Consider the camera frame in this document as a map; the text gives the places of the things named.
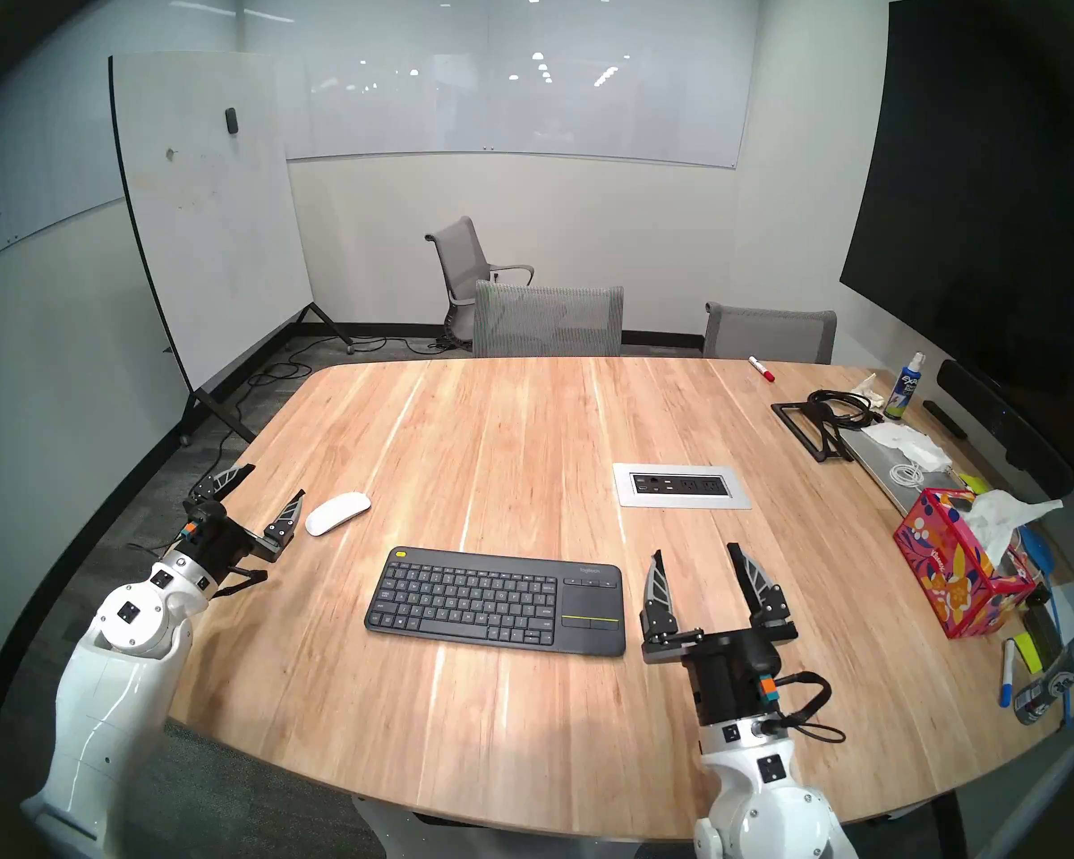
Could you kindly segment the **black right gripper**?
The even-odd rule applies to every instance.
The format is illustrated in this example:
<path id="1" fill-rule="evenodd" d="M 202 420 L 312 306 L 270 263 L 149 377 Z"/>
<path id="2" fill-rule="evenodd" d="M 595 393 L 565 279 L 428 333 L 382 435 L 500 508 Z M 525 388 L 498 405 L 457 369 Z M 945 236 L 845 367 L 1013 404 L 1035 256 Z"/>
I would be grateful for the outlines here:
<path id="1" fill-rule="evenodd" d="M 645 576 L 640 613 L 648 664 L 682 663 L 701 726 L 774 714 L 781 670 L 778 645 L 798 638 L 782 587 L 739 543 L 727 543 L 735 576 L 749 608 L 751 628 L 706 634 L 680 631 L 663 553 L 657 550 Z"/>

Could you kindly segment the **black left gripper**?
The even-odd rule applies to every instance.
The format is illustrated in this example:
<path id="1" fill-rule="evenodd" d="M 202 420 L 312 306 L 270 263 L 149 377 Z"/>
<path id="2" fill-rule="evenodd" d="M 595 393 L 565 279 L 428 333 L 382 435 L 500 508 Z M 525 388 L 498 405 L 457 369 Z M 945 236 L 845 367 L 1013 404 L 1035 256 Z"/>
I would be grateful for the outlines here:
<path id="1" fill-rule="evenodd" d="M 245 464 L 206 474 L 188 493 L 189 509 L 203 503 L 222 503 L 253 470 L 253 464 Z M 256 557 L 270 564 L 281 556 L 301 523 L 305 495 L 304 490 L 299 490 L 262 535 L 247 530 L 228 516 L 199 520 L 199 566 L 213 582 L 223 582 L 230 574 L 242 577 L 244 582 L 265 581 L 266 570 L 246 569 L 240 563 Z"/>

